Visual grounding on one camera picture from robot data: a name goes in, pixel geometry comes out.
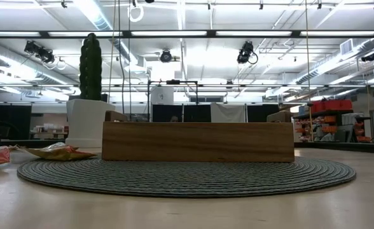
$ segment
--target cactus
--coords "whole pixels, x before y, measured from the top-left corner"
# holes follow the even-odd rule
[[[80,57],[81,99],[101,100],[102,57],[99,41],[94,33],[84,39]]]

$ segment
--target wooden box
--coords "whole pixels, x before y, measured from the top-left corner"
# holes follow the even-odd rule
[[[292,123],[104,122],[102,159],[293,162]]]

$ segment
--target concrete floor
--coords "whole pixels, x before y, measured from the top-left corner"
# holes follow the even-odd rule
[[[357,179],[334,188],[251,198],[121,197],[60,190],[16,176],[31,158],[0,165],[0,228],[374,228],[374,154],[299,149],[350,165]]]

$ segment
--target gray woven rug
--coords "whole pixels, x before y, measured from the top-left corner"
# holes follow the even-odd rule
[[[349,182],[350,167],[296,157],[294,163],[109,162],[35,160],[18,175],[78,191],[147,197],[250,197],[310,191]]]

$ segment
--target white pedestal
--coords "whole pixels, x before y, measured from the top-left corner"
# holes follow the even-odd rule
[[[101,148],[105,112],[115,106],[102,101],[74,99],[67,102],[69,125],[66,144],[80,148]]]

